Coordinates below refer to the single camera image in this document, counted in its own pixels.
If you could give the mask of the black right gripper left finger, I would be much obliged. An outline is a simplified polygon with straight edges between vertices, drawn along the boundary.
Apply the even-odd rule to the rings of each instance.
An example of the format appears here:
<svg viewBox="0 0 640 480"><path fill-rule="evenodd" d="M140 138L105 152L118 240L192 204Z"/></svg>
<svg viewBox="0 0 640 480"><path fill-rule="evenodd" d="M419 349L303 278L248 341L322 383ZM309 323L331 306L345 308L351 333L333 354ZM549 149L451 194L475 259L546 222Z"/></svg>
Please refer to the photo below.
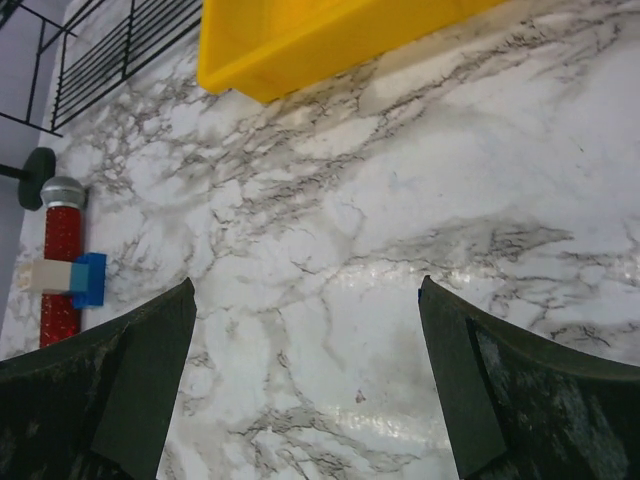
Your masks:
<svg viewBox="0 0 640 480"><path fill-rule="evenodd" d="M155 478L194 294L185 279L118 318L2 361L2 478Z"/></svg>

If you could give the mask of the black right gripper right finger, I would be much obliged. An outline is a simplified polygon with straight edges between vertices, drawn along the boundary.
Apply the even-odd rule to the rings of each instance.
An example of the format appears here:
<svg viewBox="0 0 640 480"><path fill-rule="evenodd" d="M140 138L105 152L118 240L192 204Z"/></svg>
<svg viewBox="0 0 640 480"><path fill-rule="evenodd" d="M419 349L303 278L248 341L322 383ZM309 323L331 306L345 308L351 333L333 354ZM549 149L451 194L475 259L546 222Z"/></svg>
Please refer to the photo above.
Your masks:
<svg viewBox="0 0 640 480"><path fill-rule="evenodd" d="M418 304L459 478L638 478L638 367L498 319L430 277Z"/></svg>

